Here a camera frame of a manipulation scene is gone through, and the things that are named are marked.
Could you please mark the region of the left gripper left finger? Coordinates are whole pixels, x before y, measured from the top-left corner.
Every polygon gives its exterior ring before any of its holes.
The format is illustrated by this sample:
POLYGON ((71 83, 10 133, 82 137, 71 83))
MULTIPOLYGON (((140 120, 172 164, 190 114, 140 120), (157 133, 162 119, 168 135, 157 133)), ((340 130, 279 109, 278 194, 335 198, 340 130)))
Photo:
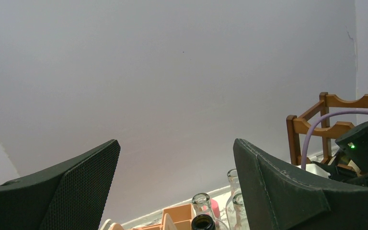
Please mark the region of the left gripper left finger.
POLYGON ((121 147, 84 154, 0 185, 0 230, 96 230, 121 147))

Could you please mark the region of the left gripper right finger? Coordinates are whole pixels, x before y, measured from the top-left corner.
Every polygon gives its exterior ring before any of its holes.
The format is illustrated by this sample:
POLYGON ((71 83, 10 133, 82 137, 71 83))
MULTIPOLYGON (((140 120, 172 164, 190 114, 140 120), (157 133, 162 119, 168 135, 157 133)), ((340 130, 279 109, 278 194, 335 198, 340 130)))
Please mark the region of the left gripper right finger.
POLYGON ((317 176, 244 139, 233 154, 252 230, 368 230, 368 187, 317 176))

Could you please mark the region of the clear glass bottle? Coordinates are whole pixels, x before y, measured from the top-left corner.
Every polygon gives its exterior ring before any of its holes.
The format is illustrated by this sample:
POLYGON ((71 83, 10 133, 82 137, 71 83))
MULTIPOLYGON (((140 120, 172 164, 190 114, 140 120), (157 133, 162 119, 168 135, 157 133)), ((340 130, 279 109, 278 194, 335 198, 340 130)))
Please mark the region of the clear glass bottle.
POLYGON ((210 215, 215 224, 217 230, 228 230, 227 225, 220 219, 215 218, 211 209, 210 196, 207 193, 198 193, 192 198, 192 206, 195 210, 195 217, 200 214, 210 215))
POLYGON ((242 193, 232 197, 231 203, 226 208, 226 214, 230 230, 250 229, 242 193))
POLYGON ((241 191, 237 169, 229 170, 227 172, 227 179, 230 183, 231 197, 234 197, 241 191))

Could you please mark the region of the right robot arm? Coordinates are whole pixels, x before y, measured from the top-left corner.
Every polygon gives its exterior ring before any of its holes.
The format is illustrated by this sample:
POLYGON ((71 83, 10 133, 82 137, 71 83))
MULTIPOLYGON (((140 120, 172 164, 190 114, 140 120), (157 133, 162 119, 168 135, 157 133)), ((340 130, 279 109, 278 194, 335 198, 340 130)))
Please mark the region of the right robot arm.
POLYGON ((332 180, 368 187, 368 121, 335 142, 339 149, 328 164, 313 163, 329 173, 332 180))

